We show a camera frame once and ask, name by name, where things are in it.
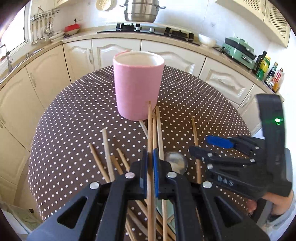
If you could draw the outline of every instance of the green appliance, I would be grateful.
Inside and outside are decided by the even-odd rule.
[[[229,57],[235,59],[249,69],[253,69],[255,65],[255,52],[246,41],[238,38],[225,38],[222,45],[222,51]]]

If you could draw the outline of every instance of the stainless steel pot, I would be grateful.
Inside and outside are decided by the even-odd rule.
[[[153,23],[157,17],[160,7],[159,5],[152,4],[158,3],[158,0],[126,0],[124,4],[124,18],[129,22],[149,22]]]

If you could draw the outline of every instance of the polka dot tablecloth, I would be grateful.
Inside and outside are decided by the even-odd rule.
[[[217,148],[205,142],[207,135],[227,137],[250,134],[231,103],[207,83],[165,66],[157,104],[160,107],[164,151],[176,150],[186,156],[189,165],[185,175],[189,181],[196,182],[195,160],[188,152],[188,147],[194,145],[191,115],[195,118],[200,147],[215,151],[220,156],[243,157],[234,149]],[[123,170],[117,148],[122,150],[130,163],[140,160],[142,150],[147,148],[147,138],[139,122],[124,119],[117,111],[113,66],[87,74],[66,87],[39,121],[28,174],[30,189],[43,220],[89,183],[105,183],[88,147],[89,142],[95,146],[104,168],[107,168],[101,133],[103,128],[107,129],[111,155],[115,155]],[[204,178],[204,164],[201,170]],[[246,199],[223,189],[220,191],[246,211]],[[135,202],[130,201],[129,206],[147,225],[146,216]],[[147,239],[133,222],[131,224],[137,240]],[[162,239],[161,234],[157,234],[157,239]]]

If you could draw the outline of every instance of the pink bottle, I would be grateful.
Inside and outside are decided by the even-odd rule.
[[[155,108],[163,75],[164,59],[149,52],[123,52],[113,58],[119,114],[131,121],[148,118],[148,102]]]

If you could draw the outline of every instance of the person's hand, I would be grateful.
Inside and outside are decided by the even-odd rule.
[[[289,209],[292,203],[293,190],[291,190],[288,197],[282,197],[268,192],[262,198],[271,201],[274,204],[271,212],[272,215],[282,215]],[[249,213],[254,212],[257,208],[257,202],[249,199],[247,201],[247,208]]]

